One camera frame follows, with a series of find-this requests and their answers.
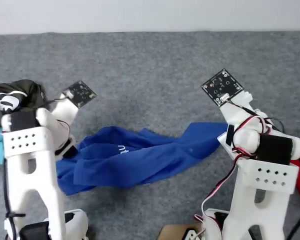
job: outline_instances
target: black cloth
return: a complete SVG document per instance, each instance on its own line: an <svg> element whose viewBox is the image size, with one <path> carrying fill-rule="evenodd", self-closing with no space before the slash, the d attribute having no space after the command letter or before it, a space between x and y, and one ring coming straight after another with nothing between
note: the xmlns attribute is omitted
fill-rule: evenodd
<svg viewBox="0 0 300 240"><path fill-rule="evenodd" d="M0 121L4 114L41 107L45 100L43 87L32 80L0 83Z"/></svg>

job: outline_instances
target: white logo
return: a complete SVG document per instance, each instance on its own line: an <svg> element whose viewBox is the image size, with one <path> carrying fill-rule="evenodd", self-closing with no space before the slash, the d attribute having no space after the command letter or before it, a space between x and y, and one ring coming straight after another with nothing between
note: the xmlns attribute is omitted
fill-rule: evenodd
<svg viewBox="0 0 300 240"><path fill-rule="evenodd" d="M119 147L120 154L125 154L129 152L129 150L127 150L126 147L123 145L118 145L118 147Z"/></svg>
<svg viewBox="0 0 300 240"><path fill-rule="evenodd" d="M19 104L20 101L18 98L16 98L15 96L11 96L12 94L22 94L25 97L27 97L28 95L25 94L22 91L12 91L10 93L4 93L4 92L0 92L0 110L1 111L8 111L8 110L15 110Z"/></svg>

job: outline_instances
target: white wire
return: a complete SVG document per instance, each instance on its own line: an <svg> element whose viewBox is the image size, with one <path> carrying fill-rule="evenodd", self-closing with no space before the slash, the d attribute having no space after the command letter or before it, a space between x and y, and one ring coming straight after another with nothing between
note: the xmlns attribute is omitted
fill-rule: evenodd
<svg viewBox="0 0 300 240"><path fill-rule="evenodd" d="M65 139L64 142L61 143L60 146L59 146L58 149L57 149L57 150L60 150L61 148L63 148L63 146L67 143L67 141L68 141L69 138L70 138L70 126L69 126L68 123L66 123L65 121L62 121L62 120L58 120L58 119L57 119L57 122L60 123L61 126L63 126L63 127L66 126L66 127L68 128L68 137L67 137L67 139Z"/></svg>
<svg viewBox="0 0 300 240"><path fill-rule="evenodd" d="M211 199L211 198L218 192L218 190L222 187L222 185L223 185L223 184L224 184L224 183L232 176L232 174L235 172L235 170L236 170L236 167L234 167L233 170L230 172L229 176L228 176L227 178L225 178L224 181L221 182L221 183L219 184L219 186L218 186L218 187L217 187L217 188L216 188L209 196L206 197L205 200L203 200L203 202L201 203L201 211L202 211L202 215L203 215L203 216L209 217L209 216L206 215L206 213L205 213L205 211L204 211L205 203L206 203L209 199Z"/></svg>
<svg viewBox="0 0 300 240"><path fill-rule="evenodd" d="M199 237L201 234L203 234L205 231L206 231L205 228L202 229L200 232L198 232L196 235L194 235L191 240L196 240L196 238Z"/></svg>

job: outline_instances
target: electronic component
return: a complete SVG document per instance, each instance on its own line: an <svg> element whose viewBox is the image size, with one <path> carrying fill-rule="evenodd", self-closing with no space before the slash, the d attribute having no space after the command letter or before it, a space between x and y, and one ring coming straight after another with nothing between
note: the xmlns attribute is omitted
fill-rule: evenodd
<svg viewBox="0 0 300 240"><path fill-rule="evenodd" d="M78 109L97 96L83 81L75 82L70 87L62 91L62 93L74 105L76 105Z"/></svg>
<svg viewBox="0 0 300 240"><path fill-rule="evenodd" d="M201 88L218 107L244 90L225 68L202 84Z"/></svg>

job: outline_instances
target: blue t-shirt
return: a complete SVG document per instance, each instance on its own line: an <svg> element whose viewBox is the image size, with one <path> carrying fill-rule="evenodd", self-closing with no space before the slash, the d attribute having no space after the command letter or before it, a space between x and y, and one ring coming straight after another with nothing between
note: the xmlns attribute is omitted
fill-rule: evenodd
<svg viewBox="0 0 300 240"><path fill-rule="evenodd" d="M173 176L213 153L226 123L191 123L180 137L144 128L133 132L117 126L87 136L72 158L56 163L58 184L66 195L95 186L132 187Z"/></svg>

